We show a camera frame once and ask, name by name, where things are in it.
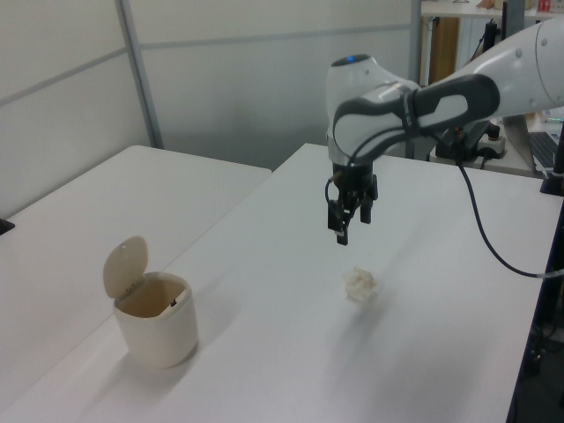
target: black cable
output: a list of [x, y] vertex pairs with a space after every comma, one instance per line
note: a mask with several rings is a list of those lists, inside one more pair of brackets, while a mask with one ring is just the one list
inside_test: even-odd
[[472, 188], [470, 178], [468, 177], [468, 174], [466, 173], [464, 166], [458, 165], [458, 168], [460, 169], [460, 172], [462, 173], [462, 176], [463, 176], [463, 178], [466, 182], [466, 186], [468, 187], [468, 193], [470, 194], [470, 200], [472, 202], [472, 209], [474, 210], [474, 216], [476, 217], [476, 223], [478, 224], [479, 233], [480, 233], [480, 235], [482, 235], [482, 239], [486, 243], [489, 250], [492, 252], [493, 256], [495, 258], [497, 258], [498, 261], [501, 264], [503, 264], [505, 267], [507, 267], [511, 271], [514, 271], [515, 273], [517, 273], [519, 275], [526, 276], [527, 278], [536, 278], [538, 276], [536, 273], [529, 273], [527, 271], [520, 271], [516, 267], [513, 267], [511, 264], [509, 264], [508, 262], [503, 260], [503, 258], [497, 253], [497, 251], [495, 251], [494, 247], [492, 247], [492, 244], [487, 239], [486, 232], [484, 231], [484, 227], [482, 226], [482, 220], [479, 217], [478, 206], [476, 205], [476, 197], [474, 196], [474, 189]]
[[489, 151], [486, 150], [486, 151], [484, 152], [484, 159], [482, 160], [482, 164], [481, 164], [480, 167], [479, 167], [480, 170], [484, 170], [484, 166], [486, 165], [486, 162], [487, 162], [488, 160], [490, 160], [490, 154], [489, 154]]
[[476, 53], [478, 53], [478, 49], [479, 46], [482, 45], [482, 41], [484, 41], [484, 37], [486, 37], [486, 31], [484, 31], [484, 33], [482, 34], [482, 38], [479, 39], [478, 41], [478, 46], [476, 47], [476, 49], [474, 50], [474, 54], [472, 56], [470, 56], [470, 61], [474, 60], [474, 57], [476, 56]]
[[[428, 135], [428, 136], [434, 138], [436, 141], [441, 142], [441, 140], [434, 133], [428, 132], [424, 135]], [[484, 240], [484, 243], [487, 245], [487, 247], [489, 248], [489, 250], [493, 254], [493, 256], [495, 258], [497, 258], [498, 261], [501, 264], [503, 264], [505, 267], [507, 267], [511, 271], [517, 273], [518, 275], [525, 276], [527, 278], [555, 278], [557, 276], [561, 276], [562, 274], [564, 274], [564, 269], [560, 269], [558, 271], [552, 271], [552, 272], [549, 272], [549, 273], [530, 273], [530, 272], [527, 272], [527, 271], [521, 271], [521, 270], [517, 269], [516, 267], [513, 267], [511, 264], [509, 264], [505, 260], [503, 260], [503, 258], [497, 253], [497, 251], [495, 251], [494, 247], [492, 246], [490, 241], [487, 239], [486, 232], [484, 231], [484, 227], [482, 226], [482, 220], [479, 217], [478, 206], [476, 205], [476, 197], [474, 196], [474, 189], [472, 188], [470, 178], [468, 177], [468, 174], [466, 173], [464, 166], [462, 166], [462, 163], [459, 162], [456, 165], [458, 166], [458, 169], [460, 169], [460, 173], [462, 174], [464, 181], [466, 182], [466, 186], [468, 187], [468, 193], [470, 194], [470, 200], [472, 202], [472, 209], [474, 210], [474, 216], [476, 217], [476, 223], [478, 224], [479, 233], [480, 233], [480, 235], [482, 235], [482, 239]]]

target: table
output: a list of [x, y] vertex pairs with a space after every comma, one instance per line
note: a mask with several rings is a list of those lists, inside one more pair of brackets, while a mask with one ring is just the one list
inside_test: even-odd
[[[455, 167], [383, 156], [375, 171], [373, 223], [337, 245], [327, 151], [304, 145], [167, 267], [194, 290], [190, 360], [142, 369], [110, 317], [0, 421], [505, 421], [541, 282], [487, 251]], [[468, 173], [492, 244], [544, 269], [562, 199]], [[354, 266], [380, 281], [366, 307], [345, 298]]]
[[270, 170], [134, 146], [10, 218], [0, 237], [0, 411], [112, 314], [101, 272], [143, 235], [165, 268]]
[[[500, 134], [505, 137], [505, 130], [501, 119], [493, 119], [493, 123], [500, 126]], [[535, 113], [527, 116], [527, 127], [530, 132], [533, 131], [545, 131], [552, 135], [555, 139], [560, 136], [560, 131], [562, 128], [561, 123], [555, 122], [542, 122], [541, 114]], [[484, 170], [490, 170], [493, 172], [502, 172], [504, 174], [519, 174], [521, 176], [533, 176], [529, 166], [525, 163], [519, 152], [511, 144], [508, 139], [505, 143], [505, 154], [501, 159], [490, 159], [486, 162]], [[454, 165], [454, 160], [444, 159], [442, 157], [436, 156], [436, 147], [429, 153], [429, 161], [433, 163], [444, 163]], [[482, 157], [477, 157], [474, 160], [469, 160], [464, 162], [464, 167], [473, 167], [479, 169], [482, 164]]]

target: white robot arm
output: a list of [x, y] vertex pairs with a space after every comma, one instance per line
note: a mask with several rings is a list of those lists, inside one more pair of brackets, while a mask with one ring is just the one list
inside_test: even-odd
[[369, 223], [377, 198], [372, 162], [392, 145], [481, 119], [564, 105], [562, 39], [564, 19], [547, 20], [423, 89], [369, 56], [334, 62], [327, 77], [327, 141], [339, 199], [328, 201], [329, 228], [339, 243], [347, 243], [357, 208]]

